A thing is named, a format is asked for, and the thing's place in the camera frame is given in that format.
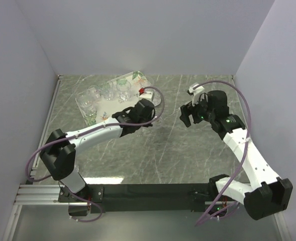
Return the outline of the floral leaf print tray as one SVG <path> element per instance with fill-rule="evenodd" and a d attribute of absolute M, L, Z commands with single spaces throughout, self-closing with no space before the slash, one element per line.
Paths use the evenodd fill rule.
<path fill-rule="evenodd" d="M 96 119 L 95 121 L 89 120 L 83 110 L 79 107 L 79 104 L 76 100 L 76 96 L 78 93 L 83 91 L 88 91 L 90 86 L 96 85 L 101 87 L 107 81 L 112 81 L 114 84 L 114 98 L 112 100 L 106 100 L 101 97 L 100 101 L 94 101 L 94 105 L 96 108 Z M 120 98 L 119 92 L 117 91 L 116 85 L 117 80 L 127 80 L 131 83 L 131 98 L 128 101 L 124 101 Z M 82 83 L 76 84 L 73 89 L 72 93 L 75 97 L 76 104 L 80 110 L 80 113 L 86 123 L 87 126 L 92 126 L 94 124 L 101 123 L 112 116 L 112 114 L 122 111 L 123 109 L 134 106 L 139 96 L 139 89 L 146 87 L 146 86 L 153 86 L 155 84 L 155 80 L 147 75 L 144 75 L 141 71 L 132 71 L 130 73 L 118 76 L 118 77 L 98 77 L 96 80 L 86 80 Z"/>

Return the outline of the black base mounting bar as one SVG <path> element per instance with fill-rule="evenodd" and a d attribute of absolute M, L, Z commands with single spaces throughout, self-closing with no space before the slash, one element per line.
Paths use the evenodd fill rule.
<path fill-rule="evenodd" d="M 218 191 L 209 184 L 88 184 L 76 195 L 103 212 L 190 210 L 203 212 Z"/>

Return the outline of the grey aluminium frame rail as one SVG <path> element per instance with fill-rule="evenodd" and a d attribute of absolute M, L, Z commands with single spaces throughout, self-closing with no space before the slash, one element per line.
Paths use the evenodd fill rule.
<path fill-rule="evenodd" d="M 24 205 L 54 205 L 58 203 L 58 185 L 20 185 L 14 200 L 3 240 L 12 240 Z"/>

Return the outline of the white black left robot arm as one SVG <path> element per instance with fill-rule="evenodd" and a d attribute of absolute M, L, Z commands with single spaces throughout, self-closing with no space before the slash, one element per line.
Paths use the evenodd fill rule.
<path fill-rule="evenodd" d="M 155 107 L 149 100 L 139 100 L 134 107 L 113 114 L 105 121 L 73 132 L 53 131 L 47 144 L 40 152 L 52 178 L 61 181 L 70 190 L 70 196 L 77 202 L 88 196 L 86 182 L 74 167 L 78 154 L 102 142 L 132 134 L 140 127 L 151 126 L 155 116 Z"/>

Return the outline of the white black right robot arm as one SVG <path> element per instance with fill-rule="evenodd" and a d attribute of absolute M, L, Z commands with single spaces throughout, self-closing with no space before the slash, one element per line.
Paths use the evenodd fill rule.
<path fill-rule="evenodd" d="M 265 161 L 242 120 L 229 112 L 227 95 L 203 87 L 190 88 L 191 101 L 182 105 L 180 120 L 186 127 L 202 121 L 231 149 L 249 179 L 249 184 L 222 174 L 209 179 L 208 194 L 212 200 L 227 196 L 244 205 L 249 216 L 259 220 L 287 209 L 293 190 L 291 181 L 282 179 Z"/>

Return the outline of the clear glass cup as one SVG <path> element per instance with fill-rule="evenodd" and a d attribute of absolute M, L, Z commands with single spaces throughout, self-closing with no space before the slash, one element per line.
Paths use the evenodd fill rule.
<path fill-rule="evenodd" d="M 96 119 L 96 108 L 94 101 L 88 91 L 83 91 L 77 94 L 76 100 L 79 104 L 79 107 L 83 110 L 85 116 L 91 120 L 95 121 Z"/>
<path fill-rule="evenodd" d="M 117 91 L 122 100 L 128 101 L 131 98 L 131 83 L 127 80 L 117 80 Z"/>
<path fill-rule="evenodd" d="M 88 88 L 88 94 L 93 101 L 100 101 L 101 95 L 101 88 L 99 86 L 93 85 Z"/>
<path fill-rule="evenodd" d="M 106 100 L 112 100 L 114 98 L 114 84 L 112 81 L 109 80 L 101 85 L 101 94 Z"/>
<path fill-rule="evenodd" d="M 163 124 L 163 119 L 161 116 L 155 116 L 154 117 L 154 122 L 152 123 L 154 127 L 159 128 Z"/>

